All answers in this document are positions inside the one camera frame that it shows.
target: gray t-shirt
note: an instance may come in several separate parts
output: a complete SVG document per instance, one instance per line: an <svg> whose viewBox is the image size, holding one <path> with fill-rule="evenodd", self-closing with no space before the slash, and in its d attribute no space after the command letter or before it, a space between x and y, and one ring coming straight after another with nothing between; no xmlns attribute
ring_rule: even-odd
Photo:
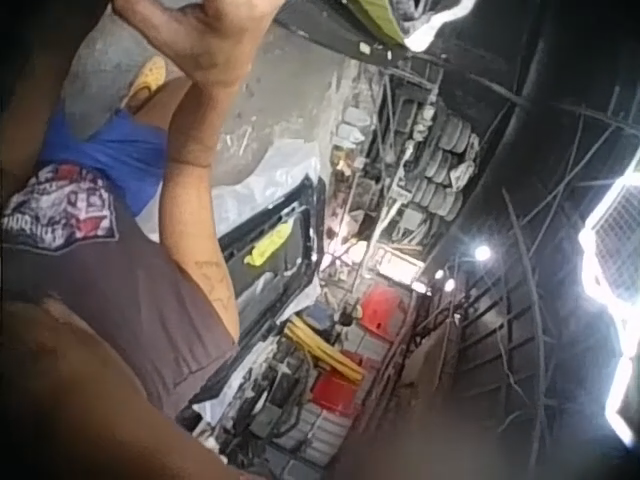
<svg viewBox="0 0 640 480"><path fill-rule="evenodd" d="M140 230L101 175L40 170L2 216L2 288L62 300L174 416L233 353L200 288Z"/></svg>

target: concrete floor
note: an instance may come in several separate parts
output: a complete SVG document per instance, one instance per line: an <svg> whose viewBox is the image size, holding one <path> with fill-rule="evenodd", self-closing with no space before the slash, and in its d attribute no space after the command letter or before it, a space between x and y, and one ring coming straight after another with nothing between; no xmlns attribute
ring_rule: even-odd
<svg viewBox="0 0 640 480"><path fill-rule="evenodd" d="M67 113L78 135L100 126L152 54L137 32L112 13L105 15L80 49L65 86ZM276 138L317 140L328 161L332 132L357 69L355 61L272 27L225 124L214 183L244 179Z"/></svg>

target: graphic print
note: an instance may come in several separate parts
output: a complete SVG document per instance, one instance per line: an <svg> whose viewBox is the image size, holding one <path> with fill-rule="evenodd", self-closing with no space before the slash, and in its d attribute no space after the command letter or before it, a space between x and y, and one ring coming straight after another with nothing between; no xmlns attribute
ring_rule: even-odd
<svg viewBox="0 0 640 480"><path fill-rule="evenodd" d="M50 165L31 178L7 205L2 230L5 243L46 253L118 238L105 180L75 165Z"/></svg>

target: tattoo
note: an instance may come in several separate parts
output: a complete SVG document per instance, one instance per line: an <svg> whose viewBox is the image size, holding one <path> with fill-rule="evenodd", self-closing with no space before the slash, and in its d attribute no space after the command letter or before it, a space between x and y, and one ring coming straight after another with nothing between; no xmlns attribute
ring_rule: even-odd
<svg viewBox="0 0 640 480"><path fill-rule="evenodd" d="M195 266L202 275L205 293L211 301L225 310L233 308L233 286L226 264L221 261L204 260L196 261Z"/></svg>

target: garage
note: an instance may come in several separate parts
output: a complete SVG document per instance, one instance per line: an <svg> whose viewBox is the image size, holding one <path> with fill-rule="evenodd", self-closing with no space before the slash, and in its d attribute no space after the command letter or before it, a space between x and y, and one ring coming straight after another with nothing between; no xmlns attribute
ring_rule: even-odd
<svg viewBox="0 0 640 480"><path fill-rule="evenodd" d="M118 22L67 79L78 135L150 48ZM212 171L237 352L177 425L257 478L636 471L634 15L288 0L276 23Z"/></svg>

